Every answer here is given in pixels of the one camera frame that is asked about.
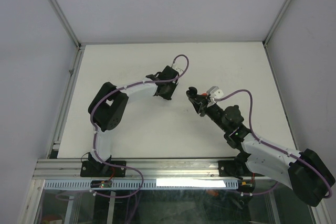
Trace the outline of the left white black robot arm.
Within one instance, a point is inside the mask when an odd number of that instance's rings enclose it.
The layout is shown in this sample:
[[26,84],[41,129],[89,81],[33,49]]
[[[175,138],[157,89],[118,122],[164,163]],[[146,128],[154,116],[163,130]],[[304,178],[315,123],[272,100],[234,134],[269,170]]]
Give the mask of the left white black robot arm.
[[94,128],[93,148],[90,155],[94,160],[91,169],[99,176],[110,170],[111,140],[108,132],[115,129],[122,120],[126,106],[131,102],[149,97],[171,100],[178,85],[180,74],[173,67],[149,74],[143,80],[124,86],[104,83],[88,107],[90,121]]

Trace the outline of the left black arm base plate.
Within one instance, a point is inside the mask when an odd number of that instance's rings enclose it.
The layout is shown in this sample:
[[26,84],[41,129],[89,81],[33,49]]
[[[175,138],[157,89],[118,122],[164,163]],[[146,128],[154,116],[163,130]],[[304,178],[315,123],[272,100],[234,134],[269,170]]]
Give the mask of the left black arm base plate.
[[115,178],[122,178],[125,177],[126,170],[124,167],[109,166],[96,161],[83,161],[80,176],[109,178],[113,175]]

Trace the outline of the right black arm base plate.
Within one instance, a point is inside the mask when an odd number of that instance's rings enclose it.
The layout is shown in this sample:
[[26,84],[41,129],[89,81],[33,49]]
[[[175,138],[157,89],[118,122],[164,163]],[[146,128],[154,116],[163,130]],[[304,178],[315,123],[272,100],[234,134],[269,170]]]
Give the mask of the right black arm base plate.
[[235,160],[218,161],[218,172],[220,177],[235,177],[242,179],[243,177],[252,177],[246,165]]

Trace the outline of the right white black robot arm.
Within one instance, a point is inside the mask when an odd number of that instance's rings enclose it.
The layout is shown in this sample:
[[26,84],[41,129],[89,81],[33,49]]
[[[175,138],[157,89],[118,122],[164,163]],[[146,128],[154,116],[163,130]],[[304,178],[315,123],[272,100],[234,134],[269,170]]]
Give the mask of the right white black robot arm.
[[226,98],[214,93],[198,94],[187,90],[188,100],[196,113],[208,116],[223,132],[228,145],[239,150],[235,171],[260,174],[290,188],[305,204],[316,207],[321,200],[331,198],[335,178],[319,155],[311,150],[293,150],[258,136],[252,126],[244,126],[238,105],[222,109],[217,102]]

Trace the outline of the black earbud charging case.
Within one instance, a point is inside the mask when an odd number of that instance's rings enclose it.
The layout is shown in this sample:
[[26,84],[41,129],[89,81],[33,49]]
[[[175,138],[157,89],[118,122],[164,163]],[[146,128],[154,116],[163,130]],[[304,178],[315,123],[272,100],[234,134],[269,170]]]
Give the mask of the black earbud charging case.
[[197,97],[198,90],[195,87],[189,87],[186,91],[186,95],[188,98]]

